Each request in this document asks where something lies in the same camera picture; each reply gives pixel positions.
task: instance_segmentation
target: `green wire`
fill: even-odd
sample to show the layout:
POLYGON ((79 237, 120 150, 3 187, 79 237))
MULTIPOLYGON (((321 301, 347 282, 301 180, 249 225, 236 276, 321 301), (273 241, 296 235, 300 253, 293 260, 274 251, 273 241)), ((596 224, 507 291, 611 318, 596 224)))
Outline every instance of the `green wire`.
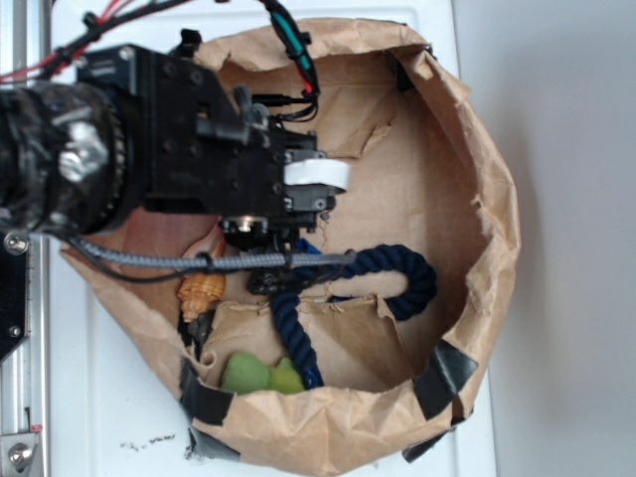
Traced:
POLYGON ((310 68, 309 60, 307 60, 307 57, 303 53, 303 51, 304 51, 303 46, 300 43, 300 40, 298 40, 296 38, 296 36, 294 35, 294 32, 291 29, 291 26, 289 26, 289 23, 287 23, 287 21, 279 13, 275 13, 274 12, 274 13, 271 14, 271 16, 276 19, 276 21, 278 22, 278 25, 280 25, 280 27, 285 32, 285 35, 287 35, 287 38, 291 42, 292 47, 294 47, 296 49, 296 54, 297 55, 298 54, 301 55, 300 56, 300 64, 302 65, 302 68, 304 68, 305 71, 308 71, 309 68, 310 68))

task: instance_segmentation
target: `seashell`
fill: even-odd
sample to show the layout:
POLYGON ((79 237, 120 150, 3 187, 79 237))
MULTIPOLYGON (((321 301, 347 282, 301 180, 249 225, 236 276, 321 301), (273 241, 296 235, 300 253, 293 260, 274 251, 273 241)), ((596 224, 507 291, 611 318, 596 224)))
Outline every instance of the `seashell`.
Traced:
MULTIPOLYGON (((202 251, 201 242, 210 240, 210 237, 216 239, 216 244, 210 255, 223 256, 226 252, 226 240, 223 234, 216 232, 214 228, 205 238, 199 240, 189 251, 196 249, 197 252, 202 251)), ((195 273, 188 276, 183 283, 177 296, 181 300, 181 311, 183 319, 186 323, 196 320, 201 313, 212 308, 213 303, 221 300, 226 291, 226 276, 222 274, 206 274, 195 273)))

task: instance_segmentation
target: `white tape roll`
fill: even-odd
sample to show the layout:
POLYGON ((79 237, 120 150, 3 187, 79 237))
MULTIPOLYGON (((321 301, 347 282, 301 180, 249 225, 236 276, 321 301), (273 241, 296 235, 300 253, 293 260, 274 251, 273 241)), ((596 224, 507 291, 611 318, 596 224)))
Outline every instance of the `white tape roll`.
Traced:
POLYGON ((285 166, 285 184, 305 186, 324 184, 346 191, 351 167, 335 159, 305 159, 285 166))

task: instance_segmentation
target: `green sponge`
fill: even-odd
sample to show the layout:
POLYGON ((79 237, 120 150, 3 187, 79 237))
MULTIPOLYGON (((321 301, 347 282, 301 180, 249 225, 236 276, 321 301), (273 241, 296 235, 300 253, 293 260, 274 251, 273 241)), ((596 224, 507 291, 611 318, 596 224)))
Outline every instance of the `green sponge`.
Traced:
POLYGON ((268 368, 247 351, 234 353, 221 378, 221 389, 239 395, 272 390, 285 395, 305 391, 300 375, 289 358, 283 358, 275 368, 268 368))
POLYGON ((305 391, 300 375, 289 358, 283 358, 276 368, 269 369, 268 389, 284 395, 294 395, 305 391))
POLYGON ((266 390, 269 383, 269 369, 252 353, 234 353, 221 378, 221 389, 239 395, 266 390))

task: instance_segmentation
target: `rope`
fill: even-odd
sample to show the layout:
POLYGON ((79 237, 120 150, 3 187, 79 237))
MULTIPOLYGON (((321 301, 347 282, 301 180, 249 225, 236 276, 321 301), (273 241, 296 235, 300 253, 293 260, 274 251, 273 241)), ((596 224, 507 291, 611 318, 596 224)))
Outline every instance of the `rope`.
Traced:
MULTIPOLYGON (((403 294, 386 299, 396 319, 403 321, 424 311, 437 291, 435 271, 421 254, 404 245, 380 245, 360 251, 353 263, 340 268, 336 266, 326 266, 321 269, 295 268, 291 285, 312 278, 316 283, 323 283, 338 278, 350 279, 370 272, 393 270, 403 273, 408 278, 408 287, 403 294)), ((299 293, 295 291, 284 291, 272 296, 271 309, 282 344, 287 348, 296 370, 303 379, 305 388, 311 390, 323 386, 323 380, 311 340, 298 322, 296 310, 300 303, 298 295, 299 293)))

